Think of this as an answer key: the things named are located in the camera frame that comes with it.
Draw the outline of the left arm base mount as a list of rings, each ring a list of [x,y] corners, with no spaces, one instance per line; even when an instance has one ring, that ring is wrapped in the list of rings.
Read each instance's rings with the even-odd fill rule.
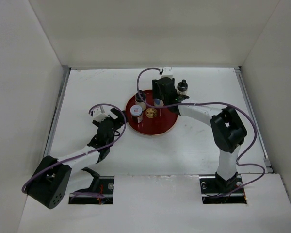
[[[100,176],[94,170],[85,167],[82,171],[92,176],[88,188],[79,189],[69,194],[70,205],[109,205],[113,204],[114,176]]]

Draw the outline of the black-cap brown spice bottle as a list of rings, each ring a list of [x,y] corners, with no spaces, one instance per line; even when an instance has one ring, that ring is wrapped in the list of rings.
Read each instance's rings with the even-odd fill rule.
[[[188,84],[187,84],[187,81],[185,79],[183,79],[181,82],[179,82],[177,84],[177,93],[179,95],[187,95],[187,92],[188,92]]]

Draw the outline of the white-lid dark spice jar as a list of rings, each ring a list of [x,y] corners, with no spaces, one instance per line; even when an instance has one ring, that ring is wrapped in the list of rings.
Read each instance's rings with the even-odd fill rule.
[[[130,114],[132,121],[136,124],[139,124],[143,120],[143,109],[139,105],[133,105],[130,108]]]

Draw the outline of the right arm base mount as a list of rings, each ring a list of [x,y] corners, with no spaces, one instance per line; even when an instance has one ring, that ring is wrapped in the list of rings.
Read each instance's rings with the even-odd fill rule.
[[[199,176],[203,204],[247,204],[241,175],[225,181],[217,174]]]

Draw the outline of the black-cap sauce bottle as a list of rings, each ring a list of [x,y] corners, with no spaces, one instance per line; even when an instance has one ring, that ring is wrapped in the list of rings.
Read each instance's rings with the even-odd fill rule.
[[[147,107],[146,105],[146,94],[144,91],[139,90],[138,93],[135,94],[135,104],[140,106],[142,111],[144,111]]]

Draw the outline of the tall white-lid shaker bottle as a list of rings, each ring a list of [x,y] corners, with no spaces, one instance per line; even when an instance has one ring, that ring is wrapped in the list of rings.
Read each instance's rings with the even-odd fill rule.
[[[155,107],[161,107],[164,105],[163,101],[159,98],[154,98],[153,99],[153,104]]]

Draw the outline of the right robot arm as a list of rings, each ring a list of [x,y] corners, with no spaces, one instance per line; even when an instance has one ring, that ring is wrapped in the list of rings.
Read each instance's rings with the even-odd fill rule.
[[[219,166],[215,186],[221,192],[236,185],[236,160],[247,130],[233,107],[213,109],[189,105],[186,80],[175,85],[175,79],[152,80],[152,90],[140,90],[132,97],[126,112],[129,125],[144,135],[160,135],[169,131],[179,116],[190,117],[211,127],[219,148]]]

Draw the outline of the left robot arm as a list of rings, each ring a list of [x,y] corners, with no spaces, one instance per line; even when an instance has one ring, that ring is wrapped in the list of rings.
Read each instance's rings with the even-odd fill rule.
[[[53,209],[62,201],[70,177],[81,170],[91,176],[83,180],[83,189],[69,195],[69,202],[79,203],[80,199],[92,198],[101,204],[110,200],[111,195],[104,192],[100,175],[89,166],[102,162],[123,135],[119,129],[126,127],[126,112],[115,106],[112,106],[111,112],[116,118],[106,114],[93,117],[97,132],[83,149],[62,158],[44,157],[32,177],[23,185],[22,192],[48,209]]]

